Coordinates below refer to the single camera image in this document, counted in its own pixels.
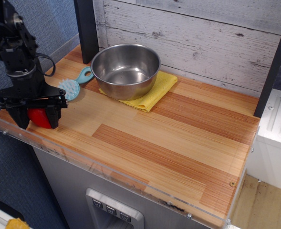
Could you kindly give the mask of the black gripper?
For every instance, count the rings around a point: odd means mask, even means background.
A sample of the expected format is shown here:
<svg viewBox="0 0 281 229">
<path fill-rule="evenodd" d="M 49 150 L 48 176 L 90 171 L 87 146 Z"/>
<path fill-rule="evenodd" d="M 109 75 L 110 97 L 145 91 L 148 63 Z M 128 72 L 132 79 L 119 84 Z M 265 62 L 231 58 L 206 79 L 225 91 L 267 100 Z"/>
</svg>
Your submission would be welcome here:
<svg viewBox="0 0 281 229">
<path fill-rule="evenodd" d="M 26 68 L 6 69 L 5 73 L 12 86 L 0 89 L 0 106 L 6 108 L 18 127 L 28 127 L 28 108 L 45 108 L 51 128 L 56 129 L 61 109 L 68 106 L 64 96 L 66 91 L 46 83 L 39 59 L 30 60 Z"/>
</svg>

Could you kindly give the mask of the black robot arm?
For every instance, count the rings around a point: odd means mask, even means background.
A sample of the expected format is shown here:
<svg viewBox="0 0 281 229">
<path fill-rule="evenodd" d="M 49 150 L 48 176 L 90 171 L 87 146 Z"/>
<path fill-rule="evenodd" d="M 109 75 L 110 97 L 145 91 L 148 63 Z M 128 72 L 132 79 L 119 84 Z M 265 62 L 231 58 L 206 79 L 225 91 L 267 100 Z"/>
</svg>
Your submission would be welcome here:
<svg viewBox="0 0 281 229">
<path fill-rule="evenodd" d="M 22 16 L 7 1 L 0 0 L 0 61 L 12 86 L 0 89 L 0 108 L 7 110 L 18 127 L 26 129 L 34 110 L 43 112 L 45 128 L 59 125 L 61 109 L 67 108 L 66 91 L 46 83 L 36 38 L 27 30 Z"/>
</svg>

